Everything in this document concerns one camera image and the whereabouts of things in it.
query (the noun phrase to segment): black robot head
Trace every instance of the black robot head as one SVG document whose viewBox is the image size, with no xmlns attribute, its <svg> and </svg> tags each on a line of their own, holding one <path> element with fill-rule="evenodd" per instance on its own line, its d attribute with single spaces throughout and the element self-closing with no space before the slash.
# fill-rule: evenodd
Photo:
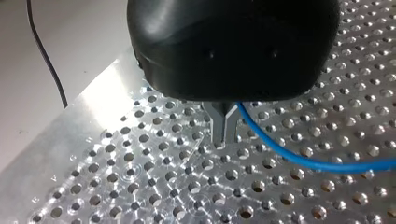
<svg viewBox="0 0 396 224">
<path fill-rule="evenodd" d="M 337 0 L 129 0 L 147 81 L 196 101 L 273 101 L 309 90 L 339 22 Z"/>
</svg>

